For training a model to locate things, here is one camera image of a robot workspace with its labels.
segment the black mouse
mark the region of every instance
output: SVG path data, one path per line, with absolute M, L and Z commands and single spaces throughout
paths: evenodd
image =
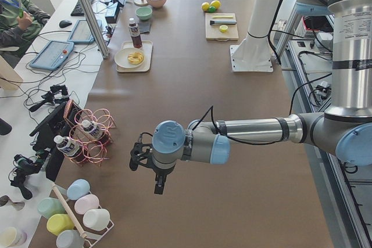
M 70 21 L 70 20 L 61 20 L 59 22 L 59 27 L 60 28 L 65 28 L 67 26 L 70 26 L 71 24 L 72 24 L 72 21 Z

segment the green jacket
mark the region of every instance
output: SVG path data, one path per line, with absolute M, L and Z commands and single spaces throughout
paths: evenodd
M 30 0 L 22 0 L 22 8 L 34 17 L 32 24 L 23 31 L 18 28 L 18 8 L 2 1 L 0 1 L 0 5 L 2 6 L 2 13 L 0 13 L 0 46 L 19 46 L 20 49 L 12 52 L 12 54 L 21 57 L 35 40 L 50 15 L 43 12 Z

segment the white table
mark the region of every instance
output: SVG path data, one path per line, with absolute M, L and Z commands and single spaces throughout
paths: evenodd
M 42 33 L 47 33 L 50 31 L 70 31 L 74 27 L 77 20 L 83 19 L 83 17 L 70 17 L 70 12 L 74 8 L 77 0 L 64 0 L 60 6 L 57 8 L 47 25 L 41 31 Z M 92 5 L 93 9 L 101 11 L 104 6 L 97 2 Z M 100 14 L 96 14 L 97 19 L 102 20 L 103 30 L 106 26 L 105 11 Z M 73 24 L 67 28 L 60 28 L 59 22 L 61 20 L 71 20 Z M 66 41 L 70 33 L 59 32 L 59 33 L 49 33 L 42 35 L 46 39 L 53 39 L 59 41 Z M 45 46 L 48 41 L 38 37 L 29 48 L 28 52 L 39 52 Z M 40 86 L 40 90 L 48 91 L 51 85 L 55 84 L 65 84 L 68 88 L 68 92 L 71 98 L 75 100 L 80 107 L 84 107 L 87 101 L 87 96 L 91 90 L 94 80 L 96 78 L 96 73 L 102 63 L 102 55 L 98 51 L 96 43 L 92 43 L 88 47 L 86 45 L 75 45 L 75 52 L 82 52 L 86 55 L 85 59 L 83 54 L 80 54 L 80 64 L 75 65 L 78 62 L 78 53 L 71 53 L 69 62 L 63 65 L 63 69 L 75 67 L 73 70 L 56 70 L 58 73 L 55 77 L 48 79 L 43 82 Z M 24 82 L 32 82 L 40 80 L 45 74 L 50 72 L 37 71 L 33 69 L 34 72 L 26 68 L 27 64 L 35 57 L 34 54 L 25 55 L 19 64 L 16 66 L 15 70 L 24 79 Z M 21 85 L 23 91 L 35 87 L 38 82 Z M 39 91 L 33 95 L 33 102 L 39 102 L 42 100 L 41 95 L 45 92 Z M 38 203 L 48 197 L 51 192 L 51 182 L 45 178 L 45 172 L 41 171 L 38 174 L 29 175 L 26 179 L 25 186 L 33 193 L 33 198 L 30 200 L 25 200 L 19 189 L 12 187 L 10 181 L 8 180 L 8 174 L 13 169 L 13 158 L 16 154 L 22 154 L 25 157 L 31 157 L 35 155 L 35 151 L 32 150 L 30 143 L 34 140 L 29 136 L 29 133 L 33 131 L 37 123 L 32 120 L 29 116 L 28 110 L 23 106 L 26 100 L 26 95 L 21 97 L 15 97 L 22 94 L 20 89 L 16 91 L 4 91 L 0 89 L 0 97 L 14 96 L 14 98 L 1 98 L 0 99 L 0 117 L 7 121 L 13 130 L 10 134 L 5 136 L 0 136 L 0 146 L 1 146 L 1 164 L 0 164 L 0 196 L 8 195 L 13 201 L 19 202 L 24 201 L 25 207 L 21 211 L 16 211 L 13 207 L 3 207 L 0 208 L 0 231 L 6 227 L 14 226 L 22 229 L 27 234 L 27 240 L 25 244 L 19 246 L 28 247 L 32 236 L 36 230 L 37 224 L 40 220 L 40 215 L 37 212 Z M 40 123 L 51 111 L 50 106 L 43 105 L 36 112 L 31 113 L 32 117 Z

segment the white bottle cap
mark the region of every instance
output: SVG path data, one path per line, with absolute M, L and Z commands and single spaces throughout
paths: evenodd
M 54 137 L 54 142 L 55 143 L 61 143 L 61 142 L 63 142 L 63 137 L 60 136 L 60 135 L 55 136 Z
M 81 125 L 83 125 L 84 128 L 88 128 L 91 125 L 91 122 L 87 119 L 84 119 Z

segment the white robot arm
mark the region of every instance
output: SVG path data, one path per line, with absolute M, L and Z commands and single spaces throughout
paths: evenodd
M 160 123 L 151 144 L 143 144 L 140 136 L 130 161 L 132 170 L 140 165 L 155 171 L 155 193 L 163 193 L 177 159 L 223 164 L 230 142 L 289 140 L 317 146 L 357 166 L 372 164 L 372 0 L 298 0 L 297 5 L 304 15 L 328 10 L 335 15 L 331 106 L 324 113 L 270 119 L 212 118 L 210 123 L 194 121 L 187 129 L 175 121 Z

